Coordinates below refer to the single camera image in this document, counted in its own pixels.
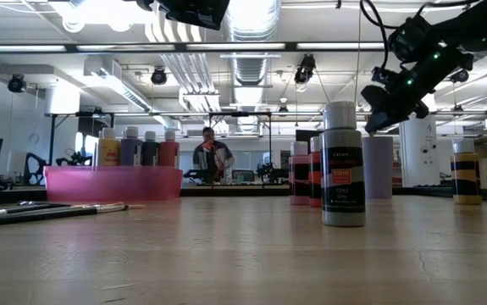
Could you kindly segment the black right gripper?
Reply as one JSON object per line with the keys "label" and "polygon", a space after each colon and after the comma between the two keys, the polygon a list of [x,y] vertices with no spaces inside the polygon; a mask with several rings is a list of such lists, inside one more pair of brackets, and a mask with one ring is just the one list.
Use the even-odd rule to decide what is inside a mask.
{"label": "black right gripper", "polygon": [[456,69],[473,69],[474,56],[455,47],[442,47],[416,62],[410,69],[403,69],[389,93],[379,86],[365,86],[361,95],[371,107],[372,114],[366,132],[374,133],[386,127],[409,120],[411,114],[423,119],[429,107],[423,99]]}

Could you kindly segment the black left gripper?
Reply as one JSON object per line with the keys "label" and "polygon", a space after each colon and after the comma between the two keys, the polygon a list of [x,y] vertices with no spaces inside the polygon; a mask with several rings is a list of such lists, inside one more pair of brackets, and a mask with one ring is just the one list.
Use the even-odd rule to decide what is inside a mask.
{"label": "black left gripper", "polygon": [[219,30],[230,0],[158,0],[166,18],[210,30]]}

